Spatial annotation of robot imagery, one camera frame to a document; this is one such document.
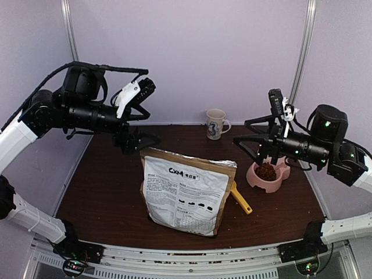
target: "ceramic mug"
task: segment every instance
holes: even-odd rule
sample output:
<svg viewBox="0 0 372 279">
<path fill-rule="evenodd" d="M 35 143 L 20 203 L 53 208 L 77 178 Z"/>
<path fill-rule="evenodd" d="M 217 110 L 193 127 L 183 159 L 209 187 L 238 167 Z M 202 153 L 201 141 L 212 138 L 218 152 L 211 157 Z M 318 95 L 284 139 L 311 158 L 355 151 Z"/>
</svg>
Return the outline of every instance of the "ceramic mug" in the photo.
<svg viewBox="0 0 372 279">
<path fill-rule="evenodd" d="M 220 109 L 210 109 L 207 111 L 207 137 L 212 141 L 218 140 L 222 134 L 231 129 L 231 123 L 226 118 L 226 113 Z M 228 129 L 222 131 L 223 124 L 227 123 Z"/>
</svg>

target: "white wall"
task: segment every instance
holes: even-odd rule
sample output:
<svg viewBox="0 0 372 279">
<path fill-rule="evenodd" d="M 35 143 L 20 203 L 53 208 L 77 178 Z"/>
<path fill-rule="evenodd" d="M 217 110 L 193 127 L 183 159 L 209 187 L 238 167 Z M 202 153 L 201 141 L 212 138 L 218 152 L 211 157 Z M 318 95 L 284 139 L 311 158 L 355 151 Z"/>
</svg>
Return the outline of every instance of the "white wall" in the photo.
<svg viewBox="0 0 372 279">
<path fill-rule="evenodd" d="M 318 104 L 327 103 L 348 115 L 346 137 L 372 151 L 372 2 L 317 1 L 316 21 L 305 73 L 296 107 L 306 123 Z M 372 211 L 372 194 L 349 188 L 328 176 L 312 171 L 331 219 Z M 359 264 L 372 262 L 372 239 L 356 245 Z M 364 278 L 371 278 L 370 264 Z"/>
<path fill-rule="evenodd" d="M 267 93 L 289 94 L 307 1 L 71 2 L 80 59 L 150 70 L 149 123 L 204 123 L 218 107 L 233 123 L 270 113 Z M 107 74 L 110 92 L 131 75 Z"/>
<path fill-rule="evenodd" d="M 0 123 L 60 65 L 71 61 L 60 0 L 2 0 L 0 9 Z M 57 89 L 64 74 L 46 85 Z M 51 214 L 63 183 L 87 142 L 52 130 L 4 172 L 16 191 Z M 33 235 L 0 221 L 0 278 L 20 278 Z"/>
</svg>

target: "wooden tabletop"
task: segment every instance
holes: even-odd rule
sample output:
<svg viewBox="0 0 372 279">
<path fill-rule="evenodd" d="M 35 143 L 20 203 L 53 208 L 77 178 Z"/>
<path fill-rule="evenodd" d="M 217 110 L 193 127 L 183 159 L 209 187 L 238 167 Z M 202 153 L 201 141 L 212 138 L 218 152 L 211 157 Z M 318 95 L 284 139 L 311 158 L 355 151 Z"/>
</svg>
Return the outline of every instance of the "wooden tabletop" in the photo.
<svg viewBox="0 0 372 279">
<path fill-rule="evenodd" d="M 122 155 L 110 135 L 95 135 L 63 198 L 58 218 L 71 221 L 80 239 L 148 249 L 219 249 L 273 244 L 302 238 L 308 222 L 323 214 L 305 174 L 292 168 L 281 188 L 266 194 L 252 188 L 245 173 L 252 159 L 233 144 L 233 136 L 249 134 L 234 126 L 218 141 L 206 138 L 205 126 L 149 126 L 157 148 L 213 160 L 234 160 L 238 190 L 251 205 L 246 215 L 229 196 L 216 237 L 200 237 L 155 224 L 148 219 L 140 194 L 143 169 L 139 154 Z"/>
</svg>

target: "pink pet bowl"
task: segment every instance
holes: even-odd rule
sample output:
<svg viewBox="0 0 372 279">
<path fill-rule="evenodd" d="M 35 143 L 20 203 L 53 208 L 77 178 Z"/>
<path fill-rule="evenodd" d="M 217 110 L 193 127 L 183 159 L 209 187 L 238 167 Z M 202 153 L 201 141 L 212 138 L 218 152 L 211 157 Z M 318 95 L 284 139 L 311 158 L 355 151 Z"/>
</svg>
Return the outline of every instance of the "pink pet bowl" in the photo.
<svg viewBox="0 0 372 279">
<path fill-rule="evenodd" d="M 274 181 L 266 181 L 257 176 L 255 170 L 258 168 L 258 164 L 253 163 L 248 171 L 246 172 L 246 180 L 251 187 L 258 186 L 266 190 L 266 193 L 274 193 L 279 190 L 283 180 L 289 177 L 291 168 L 285 164 L 285 157 L 279 158 L 278 163 L 272 164 L 274 170 L 277 173 L 277 179 Z M 270 162 L 271 158 L 265 159 L 263 162 Z"/>
</svg>

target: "cxm logo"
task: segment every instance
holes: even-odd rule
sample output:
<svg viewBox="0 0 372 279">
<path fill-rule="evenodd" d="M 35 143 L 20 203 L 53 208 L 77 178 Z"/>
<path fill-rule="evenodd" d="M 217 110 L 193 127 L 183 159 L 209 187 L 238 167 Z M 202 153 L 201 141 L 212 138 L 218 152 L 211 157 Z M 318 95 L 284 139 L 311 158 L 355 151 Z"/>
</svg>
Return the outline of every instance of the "cxm logo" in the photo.
<svg viewBox="0 0 372 279">
<path fill-rule="evenodd" d="M 178 174 L 179 176 L 184 177 L 184 172 L 183 172 L 183 171 L 175 170 L 175 169 L 172 168 L 172 167 L 170 167 L 170 168 L 168 169 L 168 171 L 169 171 L 170 173 Z"/>
</svg>

